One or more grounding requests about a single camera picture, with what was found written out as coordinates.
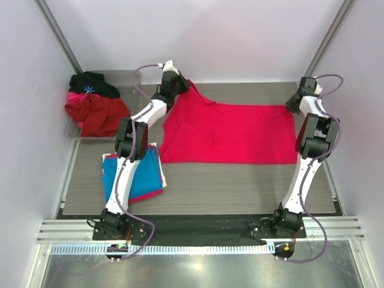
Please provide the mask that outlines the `crimson pink t-shirt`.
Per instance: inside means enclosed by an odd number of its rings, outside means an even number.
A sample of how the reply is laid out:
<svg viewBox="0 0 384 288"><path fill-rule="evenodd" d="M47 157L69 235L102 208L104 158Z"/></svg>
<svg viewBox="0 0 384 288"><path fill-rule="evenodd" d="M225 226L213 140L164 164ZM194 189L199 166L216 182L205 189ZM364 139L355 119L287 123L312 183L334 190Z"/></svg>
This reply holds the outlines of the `crimson pink t-shirt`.
<svg viewBox="0 0 384 288"><path fill-rule="evenodd" d="M163 163L296 163L295 120L285 106L218 103L193 83L178 97L163 131Z"/></svg>

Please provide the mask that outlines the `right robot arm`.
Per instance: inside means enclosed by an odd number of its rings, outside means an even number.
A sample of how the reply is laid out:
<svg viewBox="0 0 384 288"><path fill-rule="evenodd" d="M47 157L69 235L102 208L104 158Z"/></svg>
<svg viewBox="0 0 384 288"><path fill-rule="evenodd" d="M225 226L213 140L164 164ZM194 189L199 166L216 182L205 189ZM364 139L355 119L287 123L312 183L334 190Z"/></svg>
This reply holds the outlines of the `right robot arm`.
<svg viewBox="0 0 384 288"><path fill-rule="evenodd" d="M302 218L308 214L305 201L313 178L341 138L341 121L323 107L318 79L302 77L297 92L286 102L289 111L302 113L305 119L296 138L298 160L290 187L270 223L271 232L279 238L304 229Z"/></svg>

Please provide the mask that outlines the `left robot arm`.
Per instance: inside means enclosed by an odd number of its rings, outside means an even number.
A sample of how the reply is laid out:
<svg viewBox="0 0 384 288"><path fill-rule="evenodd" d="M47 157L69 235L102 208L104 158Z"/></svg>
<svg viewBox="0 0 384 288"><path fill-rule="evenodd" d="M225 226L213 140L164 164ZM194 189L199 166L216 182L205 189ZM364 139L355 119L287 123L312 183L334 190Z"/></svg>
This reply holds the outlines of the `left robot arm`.
<svg viewBox="0 0 384 288"><path fill-rule="evenodd" d="M171 110L176 97L189 88L189 81L178 69L164 69L161 83L149 104L138 114L121 120L115 141L117 176L100 221L95 224L94 235L122 239L128 233L129 221L132 219L128 215L128 198L134 174L147 152L149 129Z"/></svg>

